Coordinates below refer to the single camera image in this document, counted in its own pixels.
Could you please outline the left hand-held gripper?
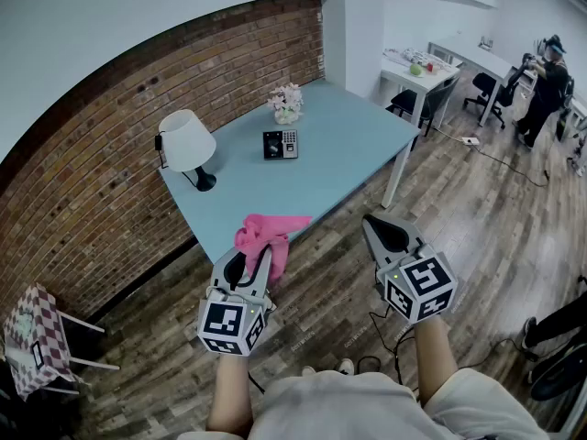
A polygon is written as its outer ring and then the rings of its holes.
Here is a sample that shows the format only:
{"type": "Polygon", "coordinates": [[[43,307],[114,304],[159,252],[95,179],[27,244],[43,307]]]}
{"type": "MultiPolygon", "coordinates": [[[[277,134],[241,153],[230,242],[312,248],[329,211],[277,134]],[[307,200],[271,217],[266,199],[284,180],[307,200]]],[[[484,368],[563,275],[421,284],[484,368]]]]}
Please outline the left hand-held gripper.
{"type": "Polygon", "coordinates": [[[200,301],[197,336],[210,352],[248,357],[276,309],[266,289],[272,252],[265,247],[249,280],[249,291],[235,291],[244,275],[244,254],[231,248],[214,265],[206,298],[200,301]]]}

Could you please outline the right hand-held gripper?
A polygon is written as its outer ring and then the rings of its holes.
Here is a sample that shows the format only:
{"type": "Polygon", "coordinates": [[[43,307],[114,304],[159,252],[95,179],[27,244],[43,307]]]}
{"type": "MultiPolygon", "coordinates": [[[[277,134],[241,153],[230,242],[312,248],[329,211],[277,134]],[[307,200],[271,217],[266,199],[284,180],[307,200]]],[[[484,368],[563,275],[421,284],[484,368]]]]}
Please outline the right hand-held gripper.
{"type": "Polygon", "coordinates": [[[387,214],[366,214],[363,234],[378,268],[383,299],[410,325],[448,309],[458,281],[442,252],[424,244],[410,222],[387,214]],[[412,251],[400,258],[400,251],[412,251]]]}

